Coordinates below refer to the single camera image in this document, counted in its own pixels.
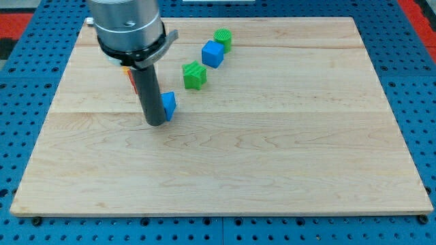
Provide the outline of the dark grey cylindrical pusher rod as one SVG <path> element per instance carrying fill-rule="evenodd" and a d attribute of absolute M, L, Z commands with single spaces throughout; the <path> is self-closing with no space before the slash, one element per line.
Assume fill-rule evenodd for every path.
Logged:
<path fill-rule="evenodd" d="M 150 126 L 162 125 L 166 122 L 166 113 L 154 66 L 142 70 L 132 69 L 131 73 L 146 122 Z"/>

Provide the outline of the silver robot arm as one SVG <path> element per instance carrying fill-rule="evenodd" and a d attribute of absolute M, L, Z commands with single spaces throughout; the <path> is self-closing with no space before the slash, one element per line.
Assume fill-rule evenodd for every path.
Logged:
<path fill-rule="evenodd" d="M 88 0 L 103 53 L 129 67 L 144 117 L 151 126 L 166 121 L 154 64 L 178 39 L 166 31 L 156 0 Z"/>

